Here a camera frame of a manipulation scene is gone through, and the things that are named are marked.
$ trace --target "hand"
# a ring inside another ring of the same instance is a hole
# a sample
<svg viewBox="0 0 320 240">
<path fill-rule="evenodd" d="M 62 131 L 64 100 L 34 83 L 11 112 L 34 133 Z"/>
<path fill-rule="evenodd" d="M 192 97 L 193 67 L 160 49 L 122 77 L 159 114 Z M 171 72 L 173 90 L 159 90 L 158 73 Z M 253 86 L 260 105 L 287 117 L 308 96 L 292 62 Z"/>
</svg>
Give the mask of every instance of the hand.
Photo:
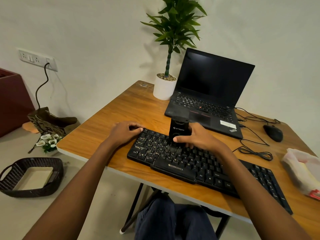
<svg viewBox="0 0 320 240">
<path fill-rule="evenodd" d="M 143 131 L 144 126 L 135 121 L 122 121 L 115 123 L 106 141 L 111 142 L 116 147 L 127 143 L 133 137 Z"/>
<path fill-rule="evenodd" d="M 191 149 L 195 145 L 198 148 L 219 153 L 222 150 L 230 150 L 229 147 L 222 141 L 211 135 L 199 123 L 190 123 L 189 129 L 192 132 L 191 136 L 176 136 L 173 141 L 178 143 L 186 143 Z"/>
</svg>

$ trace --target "keyboard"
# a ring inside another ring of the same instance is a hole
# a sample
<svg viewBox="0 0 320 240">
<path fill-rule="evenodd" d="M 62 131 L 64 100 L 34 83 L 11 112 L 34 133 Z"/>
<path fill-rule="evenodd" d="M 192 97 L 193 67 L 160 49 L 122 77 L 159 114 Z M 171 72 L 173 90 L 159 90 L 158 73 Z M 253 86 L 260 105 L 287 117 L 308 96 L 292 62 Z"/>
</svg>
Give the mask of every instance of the keyboard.
<svg viewBox="0 0 320 240">
<path fill-rule="evenodd" d="M 199 110 L 201 112 L 205 112 L 215 117 L 221 118 L 225 121 L 233 122 L 230 107 L 222 107 L 216 104 L 208 103 L 200 99 L 195 99 L 187 95 L 184 95 L 181 92 L 178 92 L 174 104 L 190 109 Z"/>
<path fill-rule="evenodd" d="M 223 165 L 210 152 L 184 147 L 177 153 L 169 149 L 169 136 L 144 129 L 129 150 L 127 157 L 151 169 L 191 184 L 200 184 L 221 193 L 239 198 Z M 246 161 L 240 162 L 256 180 L 289 213 L 291 208 L 272 171 Z"/>
</svg>

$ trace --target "mouse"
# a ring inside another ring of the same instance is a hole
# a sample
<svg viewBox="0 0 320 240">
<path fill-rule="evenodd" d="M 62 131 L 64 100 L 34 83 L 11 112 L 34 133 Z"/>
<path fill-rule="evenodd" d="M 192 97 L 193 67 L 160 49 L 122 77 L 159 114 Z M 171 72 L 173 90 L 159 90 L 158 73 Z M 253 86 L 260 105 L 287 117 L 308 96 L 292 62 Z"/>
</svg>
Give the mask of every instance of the mouse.
<svg viewBox="0 0 320 240">
<path fill-rule="evenodd" d="M 272 140 L 276 142 L 281 142 L 283 140 L 282 130 L 275 127 L 274 125 L 264 125 L 263 129 Z"/>
</svg>

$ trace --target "left hand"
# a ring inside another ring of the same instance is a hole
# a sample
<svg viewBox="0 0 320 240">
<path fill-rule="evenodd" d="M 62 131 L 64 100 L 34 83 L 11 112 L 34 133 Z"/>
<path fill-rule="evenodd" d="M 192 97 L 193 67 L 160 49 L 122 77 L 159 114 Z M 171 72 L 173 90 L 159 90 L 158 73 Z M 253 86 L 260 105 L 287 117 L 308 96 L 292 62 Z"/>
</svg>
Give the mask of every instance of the left hand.
<svg viewBox="0 0 320 240">
<path fill-rule="evenodd" d="M 135 121 L 118 122 L 113 125 L 109 137 L 106 140 L 110 141 L 116 147 L 119 147 L 140 134 L 143 131 L 143 128 L 143 125 Z"/>
</svg>

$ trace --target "floor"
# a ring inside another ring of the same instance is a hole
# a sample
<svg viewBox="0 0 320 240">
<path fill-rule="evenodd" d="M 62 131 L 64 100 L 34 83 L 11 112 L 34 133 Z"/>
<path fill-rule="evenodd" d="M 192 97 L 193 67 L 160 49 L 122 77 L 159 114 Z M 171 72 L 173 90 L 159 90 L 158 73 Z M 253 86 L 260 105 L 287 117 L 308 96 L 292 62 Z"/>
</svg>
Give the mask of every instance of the floor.
<svg viewBox="0 0 320 240">
<path fill-rule="evenodd" d="M 0 171 L 24 157 L 43 157 L 44 153 L 40 148 L 35 148 L 31 154 L 27 153 L 38 138 L 39 134 L 32 134 L 21 128 L 0 138 Z M 0 193 L 1 239 L 22 239 L 61 190 L 84 165 L 83 161 L 61 153 L 56 154 L 54 157 L 58 157 L 63 161 L 65 177 L 61 186 L 53 195 L 42 198 L 18 199 Z M 119 230 L 127 218 L 138 187 L 139 183 L 136 181 L 104 171 L 78 239 L 134 239 L 133 228 L 128 229 L 123 235 L 119 234 Z M 148 193 L 150 193 L 150 188 L 144 186 L 138 205 L 143 195 L 146 196 Z M 190 204 L 190 202 L 174 195 L 170 195 L 170 197 L 176 203 Z M 216 230 L 219 218 L 211 216 L 209 218 L 213 228 Z M 258 240 L 260 238 L 252 224 L 231 218 L 220 239 Z"/>
</svg>

